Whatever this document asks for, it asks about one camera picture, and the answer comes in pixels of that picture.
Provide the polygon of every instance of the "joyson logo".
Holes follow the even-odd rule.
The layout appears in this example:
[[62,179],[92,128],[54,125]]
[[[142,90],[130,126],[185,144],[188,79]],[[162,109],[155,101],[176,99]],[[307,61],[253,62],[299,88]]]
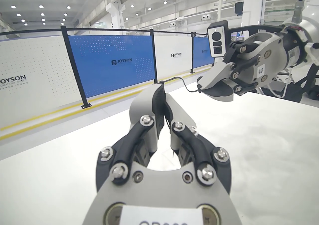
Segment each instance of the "joyson logo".
[[130,61],[133,61],[133,59],[127,58],[127,59],[112,60],[111,63],[112,63],[112,65],[117,65],[119,63],[125,63],[125,62],[130,62]]
[[181,53],[172,53],[171,57],[172,58],[181,57]]
[[6,88],[11,88],[18,85],[27,84],[26,75],[19,75],[14,77],[8,77],[0,79],[0,90],[4,90]]

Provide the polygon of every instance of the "wall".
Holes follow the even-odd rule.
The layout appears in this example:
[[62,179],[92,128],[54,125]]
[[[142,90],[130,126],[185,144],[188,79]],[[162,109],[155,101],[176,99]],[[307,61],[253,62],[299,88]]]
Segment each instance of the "wall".
[[81,100],[62,36],[0,42],[0,82],[0,128]]
[[165,79],[192,68],[192,38],[154,36],[158,79]]

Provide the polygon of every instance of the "white tabletop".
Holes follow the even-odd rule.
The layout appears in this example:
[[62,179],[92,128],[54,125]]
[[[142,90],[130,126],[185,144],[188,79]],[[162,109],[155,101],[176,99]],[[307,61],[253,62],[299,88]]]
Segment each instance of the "white tabletop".
[[[318,108],[253,93],[233,102],[185,88],[171,95],[202,136],[228,150],[243,224],[318,224]],[[0,161],[0,224],[81,225],[96,196],[98,152],[129,126],[127,110]],[[165,126],[150,168],[179,167],[169,144]]]

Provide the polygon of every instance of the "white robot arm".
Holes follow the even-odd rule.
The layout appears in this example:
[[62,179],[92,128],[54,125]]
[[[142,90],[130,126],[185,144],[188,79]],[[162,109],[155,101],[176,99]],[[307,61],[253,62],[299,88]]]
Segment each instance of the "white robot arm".
[[[303,8],[303,0],[299,0],[294,17],[280,27],[241,27],[251,36],[240,42],[230,41],[234,30],[228,29],[226,21],[211,24],[208,28],[211,54],[224,56],[224,60],[198,78],[197,91],[217,100],[232,101],[234,93],[242,95],[267,85],[287,67],[318,65],[319,0],[309,0],[302,11]],[[165,118],[171,148],[181,168],[153,171],[147,165],[157,150]],[[164,82],[151,85],[134,99],[130,120],[129,133],[99,152],[98,194],[83,225],[126,225],[121,223],[121,215],[128,205],[200,209],[203,219],[198,225],[241,224],[229,197],[232,173],[228,152],[198,134],[195,122],[164,92]],[[175,224],[187,223],[180,217]],[[130,223],[151,224],[163,225],[144,220]]]

